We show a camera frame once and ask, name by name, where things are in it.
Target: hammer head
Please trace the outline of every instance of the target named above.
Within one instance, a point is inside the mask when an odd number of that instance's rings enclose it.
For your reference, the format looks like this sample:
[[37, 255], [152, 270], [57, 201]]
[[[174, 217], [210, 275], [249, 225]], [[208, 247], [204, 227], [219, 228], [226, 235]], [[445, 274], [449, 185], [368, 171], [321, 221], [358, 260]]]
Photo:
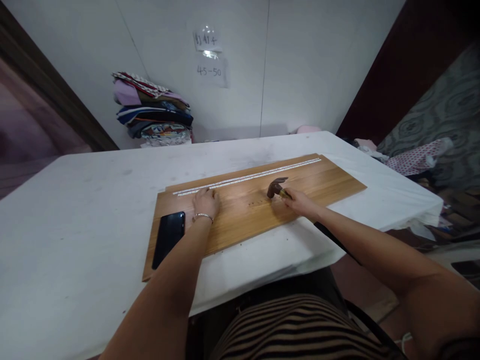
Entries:
[[273, 180], [268, 186], [268, 191], [266, 192], [266, 195], [271, 199], [274, 197], [275, 194], [279, 194], [280, 190], [282, 190], [282, 186], [280, 184], [284, 183], [287, 179], [288, 177], [278, 177]]

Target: white tablecloth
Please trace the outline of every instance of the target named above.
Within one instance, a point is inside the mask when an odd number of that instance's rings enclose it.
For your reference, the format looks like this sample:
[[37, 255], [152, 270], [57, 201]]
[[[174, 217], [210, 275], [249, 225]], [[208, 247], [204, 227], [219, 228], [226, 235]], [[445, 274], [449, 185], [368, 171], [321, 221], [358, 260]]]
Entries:
[[[302, 155], [368, 188], [330, 206], [386, 231], [436, 224], [442, 200], [333, 134], [67, 155], [0, 201], [0, 358], [100, 353], [139, 292], [157, 193]], [[344, 255], [305, 218], [206, 257], [191, 314]]]

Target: striped shirt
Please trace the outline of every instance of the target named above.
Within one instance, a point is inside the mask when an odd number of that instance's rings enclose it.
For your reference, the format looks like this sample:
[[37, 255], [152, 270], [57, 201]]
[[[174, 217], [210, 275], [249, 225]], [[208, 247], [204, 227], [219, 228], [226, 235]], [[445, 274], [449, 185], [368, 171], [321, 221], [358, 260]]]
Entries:
[[296, 294], [247, 308], [218, 341], [212, 359], [404, 359], [329, 302]]

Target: stack of folded fabric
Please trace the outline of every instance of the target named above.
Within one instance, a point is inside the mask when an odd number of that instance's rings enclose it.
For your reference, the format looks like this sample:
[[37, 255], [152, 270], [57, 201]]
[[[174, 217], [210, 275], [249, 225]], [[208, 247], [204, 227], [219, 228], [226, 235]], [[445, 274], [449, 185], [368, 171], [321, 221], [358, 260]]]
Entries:
[[131, 138], [146, 139], [150, 146], [178, 145], [190, 139], [194, 118], [180, 95], [128, 72], [112, 76], [115, 101], [123, 105], [116, 118]]

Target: white strip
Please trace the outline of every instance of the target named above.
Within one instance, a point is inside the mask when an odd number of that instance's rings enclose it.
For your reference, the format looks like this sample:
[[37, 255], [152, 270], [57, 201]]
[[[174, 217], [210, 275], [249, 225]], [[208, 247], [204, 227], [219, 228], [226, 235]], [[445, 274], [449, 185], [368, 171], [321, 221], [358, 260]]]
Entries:
[[244, 182], [244, 181], [247, 181], [247, 180], [261, 178], [261, 177], [271, 175], [271, 174], [275, 174], [275, 173], [279, 173], [279, 172], [282, 172], [282, 171], [295, 169], [295, 168], [298, 168], [298, 167], [301, 167], [301, 166], [305, 166], [305, 165], [309, 165], [309, 164], [319, 162], [321, 160], [322, 159], [317, 157], [315, 159], [299, 162], [299, 163], [296, 163], [296, 164], [293, 164], [293, 165], [282, 166], [282, 167], [278, 167], [278, 168], [275, 168], [275, 169], [272, 169], [272, 170], [258, 172], [258, 173], [255, 173], [255, 174], [246, 175], [246, 176], [242, 176], [242, 177], [235, 177], [235, 178], [232, 178], [232, 179], [215, 182], [215, 183], [205, 185], [205, 186], [199, 186], [199, 187], [194, 187], [194, 188], [191, 188], [191, 189], [176, 191], [173, 194], [178, 195], [178, 196], [190, 195], [190, 194], [196, 193], [198, 190], [203, 189], [203, 188], [208, 187], [210, 189], [216, 189], [216, 188], [224, 187], [226, 185], [241, 183], [241, 182]]

